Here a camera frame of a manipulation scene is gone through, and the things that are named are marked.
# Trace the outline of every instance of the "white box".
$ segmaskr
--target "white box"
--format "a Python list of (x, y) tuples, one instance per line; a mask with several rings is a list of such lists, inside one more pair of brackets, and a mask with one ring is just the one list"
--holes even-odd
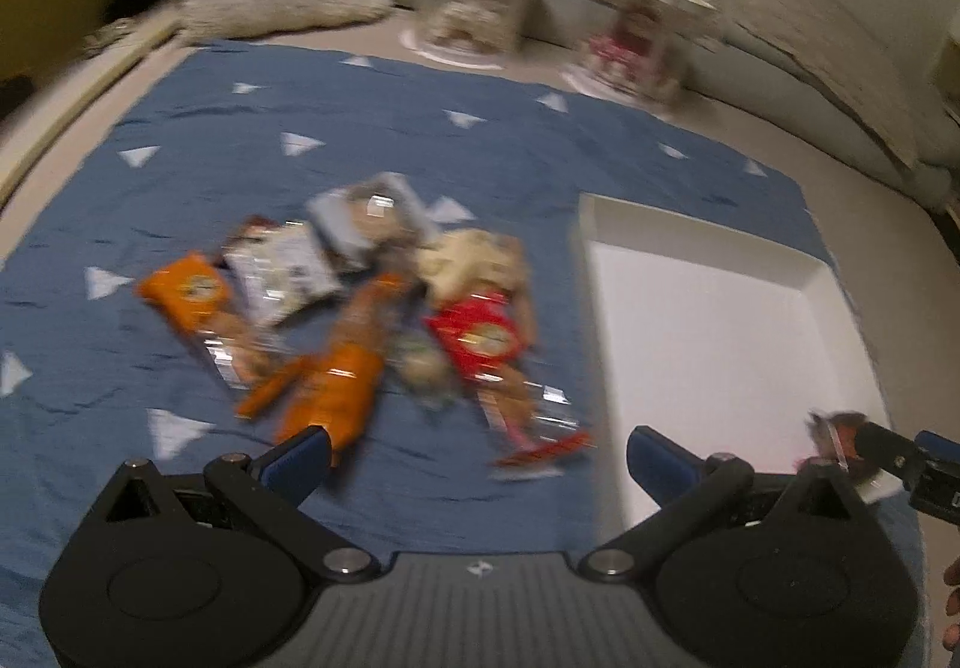
[[(647, 424), (700, 457), (792, 473), (815, 453), (810, 412), (889, 427), (870, 357), (829, 265), (758, 236), (581, 196), (575, 248), (592, 362), (601, 539), (656, 504), (627, 471)], [(899, 481), (861, 486), (867, 501)]]

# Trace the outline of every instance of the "wooden edge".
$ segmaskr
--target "wooden edge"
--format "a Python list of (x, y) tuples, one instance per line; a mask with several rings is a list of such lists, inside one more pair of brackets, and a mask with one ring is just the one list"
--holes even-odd
[(165, 1), (147, 12), (130, 36), (70, 72), (17, 123), (0, 146), (0, 211), (20, 181), (91, 102), (179, 29), (179, 8)]

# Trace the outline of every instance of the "triangle pattern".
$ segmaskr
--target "triangle pattern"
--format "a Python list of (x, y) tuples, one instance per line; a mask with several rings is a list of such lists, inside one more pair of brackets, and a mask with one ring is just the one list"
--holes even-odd
[(541, 103), (541, 105), (546, 105), (551, 110), (556, 110), (558, 113), (569, 112), (566, 108), (566, 99), (555, 91), (551, 91), (550, 94), (544, 94), (537, 101)]
[(3, 363), (0, 364), (0, 397), (10, 397), (19, 385), (32, 376), (22, 361), (13, 351), (3, 353)]
[(123, 160), (134, 169), (139, 169), (141, 166), (144, 166), (147, 161), (150, 161), (150, 157), (157, 153), (158, 150), (160, 150), (159, 145), (145, 145), (142, 148), (131, 148), (130, 150), (120, 151), (120, 158), (123, 158)]
[(173, 460), (190, 441), (201, 438), (212, 424), (184, 419), (159, 408), (147, 409), (150, 436), (154, 440), (154, 460)]
[(459, 126), (461, 129), (469, 129), (476, 123), (482, 123), (487, 120), (486, 118), (480, 118), (479, 115), (471, 115), (470, 113), (457, 113), (456, 110), (444, 110), (446, 116), (450, 119), (450, 122), (455, 126)]
[(306, 153), (308, 150), (326, 144), (318, 139), (313, 139), (313, 137), (304, 137), (303, 134), (293, 134), (292, 132), (284, 132), (281, 138), (283, 139), (284, 156), (299, 156), (301, 153)]
[(667, 145), (666, 142), (661, 142), (659, 144), (659, 149), (666, 153), (670, 158), (688, 158), (683, 151), (677, 150), (673, 145)]
[(86, 269), (86, 298), (88, 300), (100, 300), (109, 297), (120, 286), (126, 286), (126, 284), (132, 282), (133, 278), (116, 275), (109, 270), (102, 270), (100, 267), (88, 267)]
[(348, 59), (342, 60), (341, 64), (348, 64), (351, 67), (372, 67), (373, 64), (370, 63), (370, 59), (366, 56), (350, 56)]
[(442, 196), (426, 212), (427, 217), (437, 224), (459, 224), (462, 221), (474, 221), (472, 212), (461, 205), (457, 200)]
[(752, 158), (747, 159), (747, 163), (743, 166), (743, 171), (748, 175), (756, 175), (759, 178), (765, 178), (767, 176), (767, 173), (763, 171), (763, 167)]

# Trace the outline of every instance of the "blue blanket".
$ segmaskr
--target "blue blanket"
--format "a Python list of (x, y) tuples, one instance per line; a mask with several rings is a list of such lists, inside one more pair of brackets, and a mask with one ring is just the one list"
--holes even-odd
[[(0, 273), (0, 664), (53, 664), (35, 618), (40, 585), (118, 463), (199, 471), (223, 452), (262, 453), (272, 437), (277, 417), (236, 421), (131, 279), (215, 248), (250, 214), (304, 217), (318, 191), (381, 170), (405, 173), (427, 205), (449, 197), (471, 224), (522, 239), (542, 340), (530, 366), (581, 412), (569, 230), (582, 191), (829, 262), (794, 182), (640, 110), (340, 53), (202, 49), (116, 126)], [(284, 335), (318, 349), (334, 314)], [(493, 455), (475, 406), (431, 418), (387, 378), (354, 459), (302, 508), (381, 558), (592, 545), (588, 457), (560, 478), (502, 484), (488, 477)], [(917, 572), (916, 520), (892, 522)]]

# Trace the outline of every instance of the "ribbed gray plate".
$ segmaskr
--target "ribbed gray plate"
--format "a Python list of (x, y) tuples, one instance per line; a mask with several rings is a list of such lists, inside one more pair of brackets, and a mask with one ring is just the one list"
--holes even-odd
[(325, 591), (262, 668), (693, 668), (632, 589), (577, 577), (560, 553), (400, 555)]

